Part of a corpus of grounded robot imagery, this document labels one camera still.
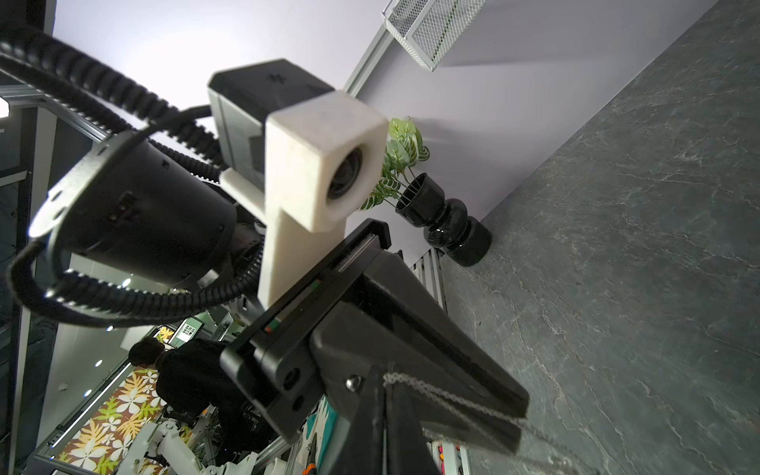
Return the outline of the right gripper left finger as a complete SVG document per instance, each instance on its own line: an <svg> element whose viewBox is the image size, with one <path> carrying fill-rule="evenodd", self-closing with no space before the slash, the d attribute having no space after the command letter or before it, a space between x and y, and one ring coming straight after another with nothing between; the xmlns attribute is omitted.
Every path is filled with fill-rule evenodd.
<svg viewBox="0 0 760 475"><path fill-rule="evenodd" d="M338 475L381 475L385 464L386 392L382 370L364 380L348 438L332 468Z"/></svg>

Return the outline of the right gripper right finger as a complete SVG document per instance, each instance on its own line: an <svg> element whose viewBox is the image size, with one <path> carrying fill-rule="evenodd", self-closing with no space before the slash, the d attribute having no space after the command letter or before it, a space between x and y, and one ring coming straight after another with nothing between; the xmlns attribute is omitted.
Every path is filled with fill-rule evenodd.
<svg viewBox="0 0 760 475"><path fill-rule="evenodd" d="M385 392L387 473L439 474L410 392L400 384L391 383L386 384Z"/></svg>

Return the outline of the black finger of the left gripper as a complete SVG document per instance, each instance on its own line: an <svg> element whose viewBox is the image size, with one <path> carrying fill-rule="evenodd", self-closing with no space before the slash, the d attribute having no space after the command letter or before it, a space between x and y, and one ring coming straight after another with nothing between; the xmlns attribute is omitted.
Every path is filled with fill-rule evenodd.
<svg viewBox="0 0 760 475"><path fill-rule="evenodd" d="M316 326L310 350L329 402L348 421L360 395L346 382L365 379L373 366L409 374L519 419L530 405L528 391L447 316L400 257L386 251ZM520 447L522 431L511 423L464 410L486 425L487 435L481 435L419 393L413 403L422 427L436 435L502 453Z"/></svg>

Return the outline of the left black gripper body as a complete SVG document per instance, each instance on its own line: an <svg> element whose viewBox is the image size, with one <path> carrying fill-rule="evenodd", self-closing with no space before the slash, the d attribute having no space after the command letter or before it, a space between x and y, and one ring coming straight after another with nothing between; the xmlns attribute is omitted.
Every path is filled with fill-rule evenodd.
<svg viewBox="0 0 760 475"><path fill-rule="evenodd" d="M221 368L285 441L325 393L313 330L389 247L388 224L365 220L223 351Z"/></svg>

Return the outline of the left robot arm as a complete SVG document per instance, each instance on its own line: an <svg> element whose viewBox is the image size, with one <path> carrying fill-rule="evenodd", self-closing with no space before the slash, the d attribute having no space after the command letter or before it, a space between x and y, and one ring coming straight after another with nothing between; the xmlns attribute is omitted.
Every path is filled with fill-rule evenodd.
<svg viewBox="0 0 760 475"><path fill-rule="evenodd" d="M178 110L26 25L1 26L2 70L107 128L54 188L11 264L32 312L82 327L164 325L217 306L249 319L220 356L293 439L328 398L361 435L425 431L505 453L528 392L348 217L383 178L388 121L284 59L215 74Z"/></svg>

